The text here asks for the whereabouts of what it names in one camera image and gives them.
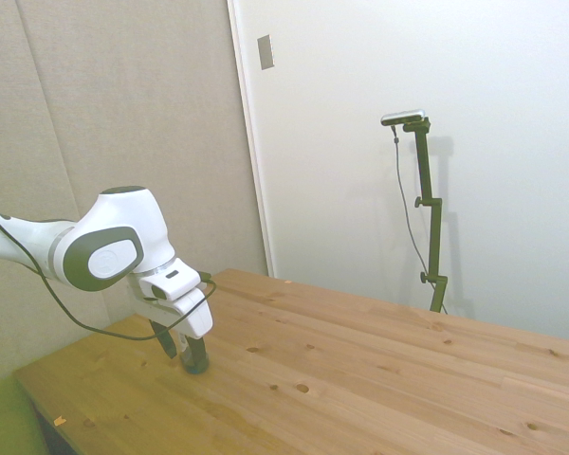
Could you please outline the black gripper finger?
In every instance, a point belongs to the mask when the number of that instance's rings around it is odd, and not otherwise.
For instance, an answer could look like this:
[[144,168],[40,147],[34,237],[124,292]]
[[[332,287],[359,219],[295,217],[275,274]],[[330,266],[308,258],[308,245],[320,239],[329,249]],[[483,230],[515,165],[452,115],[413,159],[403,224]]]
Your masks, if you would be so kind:
[[182,348],[180,359],[185,371],[191,374],[204,373],[210,365],[204,338],[180,335],[179,340]]
[[176,346],[167,327],[153,320],[150,321],[150,324],[164,353],[169,358],[175,358]]

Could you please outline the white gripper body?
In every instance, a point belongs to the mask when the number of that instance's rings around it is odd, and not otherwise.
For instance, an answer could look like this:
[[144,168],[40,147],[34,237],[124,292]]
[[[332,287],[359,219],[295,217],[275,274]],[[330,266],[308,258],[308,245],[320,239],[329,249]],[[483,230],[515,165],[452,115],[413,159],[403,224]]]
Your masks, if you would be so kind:
[[133,295],[134,310],[163,326],[171,326],[179,334],[199,339],[212,328],[212,316],[200,280],[177,278],[127,278]]

